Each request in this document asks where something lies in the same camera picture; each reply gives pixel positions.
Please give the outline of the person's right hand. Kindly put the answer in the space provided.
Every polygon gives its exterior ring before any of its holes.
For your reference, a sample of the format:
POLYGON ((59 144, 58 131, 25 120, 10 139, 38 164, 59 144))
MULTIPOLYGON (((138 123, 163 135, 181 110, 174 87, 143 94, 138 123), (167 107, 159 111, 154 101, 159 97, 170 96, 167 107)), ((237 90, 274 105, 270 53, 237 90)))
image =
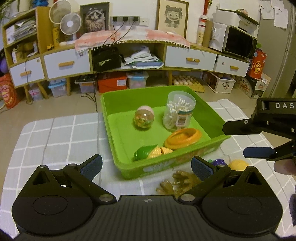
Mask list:
POLYGON ((296 175, 295 159, 278 160, 274 163, 274 171, 285 175, 296 175))

